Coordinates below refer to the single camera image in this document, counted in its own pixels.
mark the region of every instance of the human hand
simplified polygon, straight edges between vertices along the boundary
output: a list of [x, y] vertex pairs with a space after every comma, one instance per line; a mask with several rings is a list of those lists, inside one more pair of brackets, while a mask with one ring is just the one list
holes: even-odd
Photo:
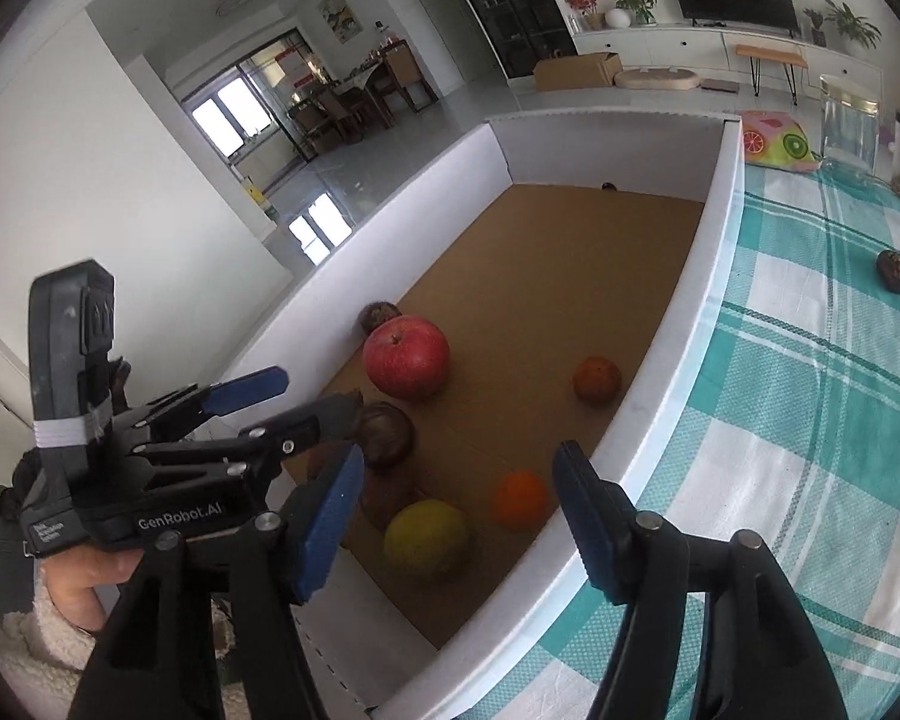
[[68, 622], [84, 631], [99, 631], [106, 613], [93, 588], [127, 581], [143, 557], [142, 549], [103, 552], [81, 544], [47, 557], [43, 576], [50, 600]]

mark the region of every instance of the checkered tablecloth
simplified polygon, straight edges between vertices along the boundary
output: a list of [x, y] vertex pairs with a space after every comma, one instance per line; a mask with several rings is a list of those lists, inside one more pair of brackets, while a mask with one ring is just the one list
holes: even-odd
[[[900, 690], [900, 201], [827, 175], [746, 169], [746, 207], [706, 360], [640, 509], [687, 533], [762, 533], [829, 656], [851, 720]], [[466, 720], [572, 720], [623, 608], [585, 584]], [[670, 717], [693, 700], [703, 603], [688, 598]]]

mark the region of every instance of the green plant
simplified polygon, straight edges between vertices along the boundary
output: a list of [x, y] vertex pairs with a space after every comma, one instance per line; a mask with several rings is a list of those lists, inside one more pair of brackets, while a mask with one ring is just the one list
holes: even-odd
[[803, 9], [803, 15], [807, 16], [810, 20], [813, 29], [820, 29], [823, 27], [823, 13], [820, 11], [814, 10], [812, 7], [805, 7]]
[[657, 0], [617, 0], [617, 7], [631, 10], [638, 22], [650, 23], [653, 21], [653, 8]]
[[832, 0], [823, 1], [830, 6], [825, 20], [836, 26], [837, 33], [868, 49], [876, 48], [876, 44], [883, 37], [877, 25], [871, 23], [866, 16], [853, 15], [853, 11], [850, 10], [850, 6], [846, 2], [842, 2], [842, 7], [838, 7]]

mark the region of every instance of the red apple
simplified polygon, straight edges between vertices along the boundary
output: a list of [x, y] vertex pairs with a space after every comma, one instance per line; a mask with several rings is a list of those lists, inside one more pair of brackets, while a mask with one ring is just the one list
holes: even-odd
[[427, 319], [396, 317], [364, 341], [364, 369], [383, 394], [422, 400], [446, 383], [450, 344]]

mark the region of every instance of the white tv cabinet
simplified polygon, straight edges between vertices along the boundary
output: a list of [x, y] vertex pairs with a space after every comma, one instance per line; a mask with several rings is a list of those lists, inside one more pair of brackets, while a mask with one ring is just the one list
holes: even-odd
[[[711, 26], [655, 25], [631, 26], [627, 29], [600, 29], [574, 35], [579, 53], [611, 52], [620, 55], [625, 68], [679, 67], [696, 71], [706, 79], [739, 81], [751, 85], [749, 60], [735, 55], [738, 44], [795, 52], [809, 66], [797, 68], [797, 93], [804, 97], [820, 96], [820, 76], [842, 76], [878, 95], [883, 100], [883, 73], [874, 65], [836, 52], [821, 49], [802, 40], [769, 36], [744, 29], [711, 28]], [[764, 62], [761, 71], [763, 87], [789, 91], [783, 66]]]

